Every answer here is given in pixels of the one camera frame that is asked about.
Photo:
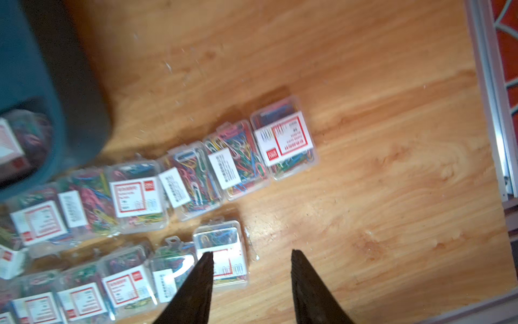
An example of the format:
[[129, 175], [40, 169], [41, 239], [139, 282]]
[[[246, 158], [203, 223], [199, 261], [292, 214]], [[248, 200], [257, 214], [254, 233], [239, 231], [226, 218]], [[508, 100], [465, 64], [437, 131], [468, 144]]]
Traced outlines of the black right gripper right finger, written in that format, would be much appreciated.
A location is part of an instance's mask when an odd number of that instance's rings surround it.
[[353, 323], [301, 250], [291, 253], [296, 323]]

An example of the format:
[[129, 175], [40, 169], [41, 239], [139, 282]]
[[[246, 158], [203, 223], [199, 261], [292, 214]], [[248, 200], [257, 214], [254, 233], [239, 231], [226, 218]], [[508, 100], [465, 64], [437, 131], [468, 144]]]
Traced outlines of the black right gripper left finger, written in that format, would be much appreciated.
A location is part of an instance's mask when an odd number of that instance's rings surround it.
[[208, 323], [213, 279], [213, 253], [205, 252], [177, 294], [153, 323]]

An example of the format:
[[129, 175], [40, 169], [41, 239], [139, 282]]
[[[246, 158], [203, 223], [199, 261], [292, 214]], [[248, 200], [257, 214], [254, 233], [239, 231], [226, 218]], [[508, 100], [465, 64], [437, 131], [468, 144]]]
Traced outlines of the fifteenth clear paper clip box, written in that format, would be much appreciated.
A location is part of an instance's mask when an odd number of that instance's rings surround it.
[[193, 242], [183, 242], [177, 236], [165, 239], [156, 249], [150, 266], [160, 305], [169, 303], [194, 269], [198, 257]]

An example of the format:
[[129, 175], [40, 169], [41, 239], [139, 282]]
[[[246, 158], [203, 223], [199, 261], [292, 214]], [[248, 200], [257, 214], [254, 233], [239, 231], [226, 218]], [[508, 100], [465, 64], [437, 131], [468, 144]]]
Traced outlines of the sixteenth clear paper clip box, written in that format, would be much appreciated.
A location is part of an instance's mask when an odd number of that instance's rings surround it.
[[192, 241], [198, 258], [206, 252], [213, 254], [214, 289], [238, 289], [248, 285], [248, 261], [239, 221], [211, 220], [194, 230]]

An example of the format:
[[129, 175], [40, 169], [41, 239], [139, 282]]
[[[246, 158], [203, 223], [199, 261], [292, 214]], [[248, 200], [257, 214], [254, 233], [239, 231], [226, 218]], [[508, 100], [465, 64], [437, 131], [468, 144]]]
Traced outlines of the fourteenth clear paper clip box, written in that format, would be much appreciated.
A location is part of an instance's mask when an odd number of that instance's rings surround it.
[[116, 320], [157, 308], [156, 289], [149, 267], [151, 254], [150, 245], [143, 242], [119, 248], [99, 260], [101, 282]]

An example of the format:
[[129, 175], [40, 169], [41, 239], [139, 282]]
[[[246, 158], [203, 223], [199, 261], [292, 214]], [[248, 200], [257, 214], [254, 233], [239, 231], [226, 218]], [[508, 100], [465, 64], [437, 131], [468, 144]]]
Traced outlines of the blue plastic storage tray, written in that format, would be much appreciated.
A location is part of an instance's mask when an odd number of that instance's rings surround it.
[[63, 1], [1, 2], [1, 111], [45, 115], [42, 166], [1, 186], [1, 200], [91, 162], [112, 133], [109, 105]]

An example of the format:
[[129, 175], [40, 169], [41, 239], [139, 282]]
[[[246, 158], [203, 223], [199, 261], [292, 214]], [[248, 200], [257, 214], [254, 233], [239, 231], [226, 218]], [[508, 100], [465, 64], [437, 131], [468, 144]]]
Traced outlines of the thirteenth clear paper clip box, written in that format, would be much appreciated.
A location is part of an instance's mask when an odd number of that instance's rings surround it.
[[68, 323], [114, 321], [96, 262], [63, 271], [57, 295]]

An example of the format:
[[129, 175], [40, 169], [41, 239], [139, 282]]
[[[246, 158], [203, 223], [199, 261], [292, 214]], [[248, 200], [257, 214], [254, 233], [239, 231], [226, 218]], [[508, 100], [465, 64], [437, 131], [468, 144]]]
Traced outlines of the eleventh clear paper clip box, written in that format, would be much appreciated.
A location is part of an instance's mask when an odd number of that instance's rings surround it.
[[17, 297], [12, 301], [16, 323], [65, 323], [57, 301], [59, 271], [24, 275], [15, 281]]

